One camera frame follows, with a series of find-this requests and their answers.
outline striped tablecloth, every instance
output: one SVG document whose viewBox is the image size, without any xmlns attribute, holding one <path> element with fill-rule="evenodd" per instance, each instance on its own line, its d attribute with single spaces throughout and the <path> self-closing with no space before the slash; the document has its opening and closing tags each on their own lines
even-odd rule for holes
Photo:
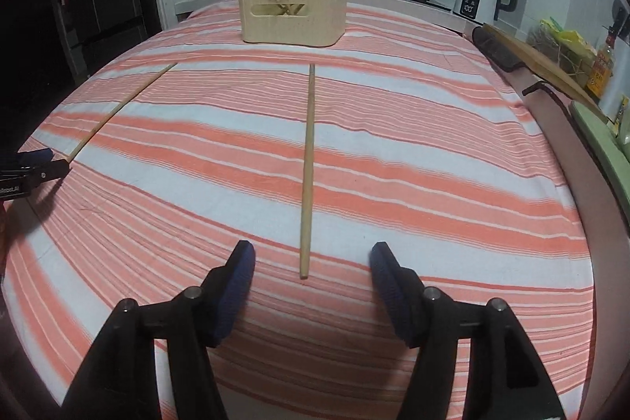
<svg viewBox="0 0 630 420">
<path fill-rule="evenodd" d="M 256 248 L 251 293 L 210 357 L 233 420 L 394 419 L 416 351 L 396 339 L 367 257 L 456 300 L 513 307 L 570 418 L 593 327 L 588 247 L 546 139 L 465 39 L 350 5 L 332 47 L 245 44 L 238 6 L 196 12 L 107 65 L 25 150 L 67 155 L 125 94 L 178 61 L 79 154 L 67 178 L 8 208 L 3 291 L 61 402 L 112 307 L 165 301 Z M 308 63 L 317 64 L 313 253 L 298 277 Z M 459 418 L 460 344 L 449 418 Z M 163 415 L 174 418 L 165 345 Z"/>
</svg>

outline tablecloth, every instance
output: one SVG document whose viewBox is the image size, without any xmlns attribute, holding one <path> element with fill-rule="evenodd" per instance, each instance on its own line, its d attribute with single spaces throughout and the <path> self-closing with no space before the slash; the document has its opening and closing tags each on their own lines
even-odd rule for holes
<svg viewBox="0 0 630 420">
<path fill-rule="evenodd" d="M 368 254 L 456 300 L 511 304 L 574 417 L 593 278 L 562 171 L 518 95 L 460 35 L 348 6 L 332 47 L 246 44 L 237 2 L 194 13 L 92 76 L 24 150 L 68 155 L 128 92 L 178 64 L 90 141 L 63 181 L 8 207 L 2 284 L 61 402 L 113 306 L 170 299 L 256 249 L 251 292 L 210 360 L 232 419 L 396 417 L 416 351 L 394 335 Z M 316 63 L 311 272 L 298 277 L 308 64 Z M 460 418 L 469 344 L 449 409 Z M 165 418 L 174 418 L 156 342 Z"/>
</svg>

